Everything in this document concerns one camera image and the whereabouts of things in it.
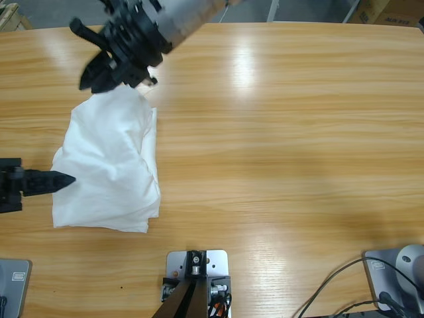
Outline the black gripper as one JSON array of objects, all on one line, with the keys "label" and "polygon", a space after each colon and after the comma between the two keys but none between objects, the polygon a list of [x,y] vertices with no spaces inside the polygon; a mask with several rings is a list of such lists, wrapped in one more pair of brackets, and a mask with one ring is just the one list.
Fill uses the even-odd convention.
[{"label": "black gripper", "polygon": [[20,158],[1,159],[1,212],[22,210],[24,196],[55,193],[76,181],[57,171],[23,170]]},{"label": "black gripper", "polygon": [[159,32],[157,17],[165,9],[160,1],[104,1],[110,20],[99,34],[105,44],[82,72],[79,89],[106,93],[120,84],[132,88],[158,80],[148,68],[158,66],[172,44]]}]

